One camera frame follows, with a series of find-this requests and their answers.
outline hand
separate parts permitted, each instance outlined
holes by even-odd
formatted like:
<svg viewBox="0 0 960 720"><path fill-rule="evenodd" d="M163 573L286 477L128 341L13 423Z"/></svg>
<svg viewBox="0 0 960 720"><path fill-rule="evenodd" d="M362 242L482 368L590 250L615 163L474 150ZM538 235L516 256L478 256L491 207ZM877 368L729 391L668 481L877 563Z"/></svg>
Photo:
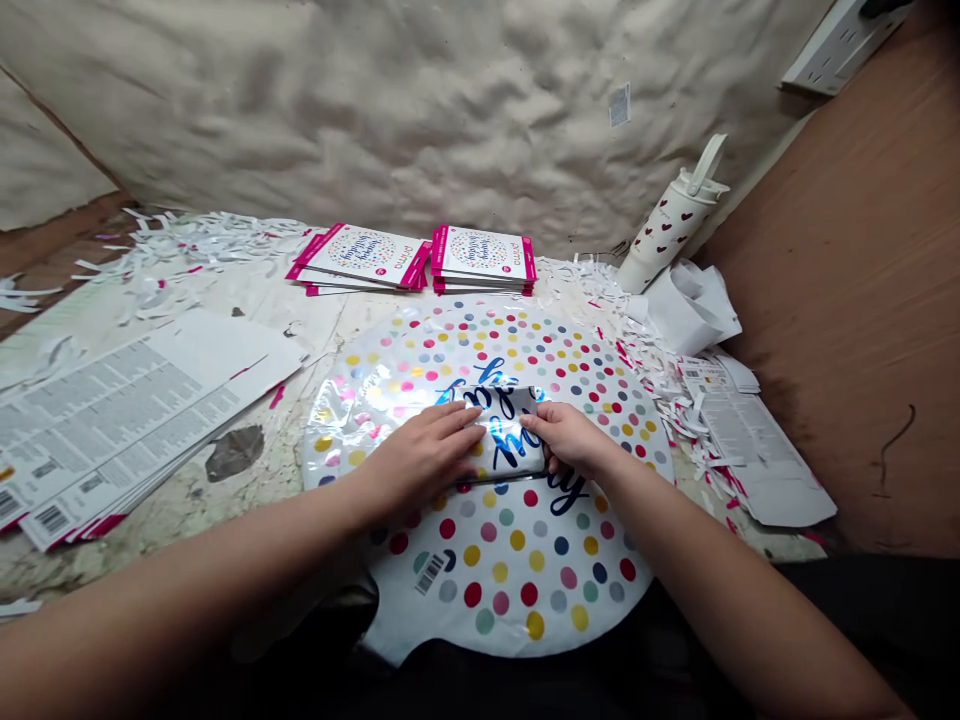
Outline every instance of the hand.
<svg viewBox="0 0 960 720"><path fill-rule="evenodd" d="M552 474L560 470L561 461L577 470L596 471L602 458L623 452L586 415L567 403L540 403L537 415L524 415L520 424L549 446L547 470Z"/></svg>
<svg viewBox="0 0 960 720"><path fill-rule="evenodd" d="M475 475L467 451L486 432L470 425L482 412L463 402L429 407L383 441L351 475L377 520L418 507L459 478Z"/></svg>

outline white cylinder container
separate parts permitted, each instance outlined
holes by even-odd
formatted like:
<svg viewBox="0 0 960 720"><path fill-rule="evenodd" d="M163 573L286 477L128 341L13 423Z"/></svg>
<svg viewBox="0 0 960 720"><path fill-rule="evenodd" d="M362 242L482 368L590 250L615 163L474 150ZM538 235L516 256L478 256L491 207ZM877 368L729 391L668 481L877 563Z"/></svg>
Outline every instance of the white cylinder container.
<svg viewBox="0 0 960 720"><path fill-rule="evenodd" d="M680 252L730 188L711 179L726 135L714 135L693 173L686 168L657 202L617 272L624 292L641 293Z"/></svg>

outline power socket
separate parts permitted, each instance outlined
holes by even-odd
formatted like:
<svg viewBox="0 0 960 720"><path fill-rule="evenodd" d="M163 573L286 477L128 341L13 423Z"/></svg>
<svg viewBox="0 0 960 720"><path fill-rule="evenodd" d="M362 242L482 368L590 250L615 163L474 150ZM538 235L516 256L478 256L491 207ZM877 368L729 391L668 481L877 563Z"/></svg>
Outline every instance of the power socket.
<svg viewBox="0 0 960 720"><path fill-rule="evenodd" d="M836 95L883 41L903 24L912 4L868 20L860 16L867 0L837 0L799 57L784 74L784 85Z"/></svg>

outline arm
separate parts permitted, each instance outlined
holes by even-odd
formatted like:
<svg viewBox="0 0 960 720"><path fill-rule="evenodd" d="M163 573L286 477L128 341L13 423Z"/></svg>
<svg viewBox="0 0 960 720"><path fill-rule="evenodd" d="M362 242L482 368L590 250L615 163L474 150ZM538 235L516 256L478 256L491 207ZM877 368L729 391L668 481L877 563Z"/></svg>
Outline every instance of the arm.
<svg viewBox="0 0 960 720"><path fill-rule="evenodd" d="M468 474L479 408L411 419L340 482L255 510L0 632L4 717L121 715L349 539Z"/></svg>
<svg viewBox="0 0 960 720"><path fill-rule="evenodd" d="M573 407L526 427L604 491L637 548L724 673L762 714L909 717L876 670L746 544Z"/></svg>

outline brown wooden board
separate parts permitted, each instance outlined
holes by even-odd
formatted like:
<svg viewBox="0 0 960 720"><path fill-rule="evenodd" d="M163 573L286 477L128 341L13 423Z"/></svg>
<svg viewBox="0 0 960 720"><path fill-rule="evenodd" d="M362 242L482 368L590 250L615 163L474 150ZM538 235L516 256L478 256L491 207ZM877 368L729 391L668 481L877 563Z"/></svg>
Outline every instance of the brown wooden board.
<svg viewBox="0 0 960 720"><path fill-rule="evenodd" d="M107 250L104 245L133 245L127 233L136 230L137 223L122 211L125 207L139 206L126 193L115 192L42 225L0 232L0 277L23 273L17 280L19 290L63 287L61 293L38 298L44 309L55 305L83 283L71 280L71 275L91 274L74 261L109 262L123 251ZM95 237L99 234L120 237L102 240ZM38 315L0 310L0 340Z"/></svg>
<svg viewBox="0 0 960 720"><path fill-rule="evenodd" d="M957 40L920 3L697 257L743 323L729 349L868 552L960 557Z"/></svg>

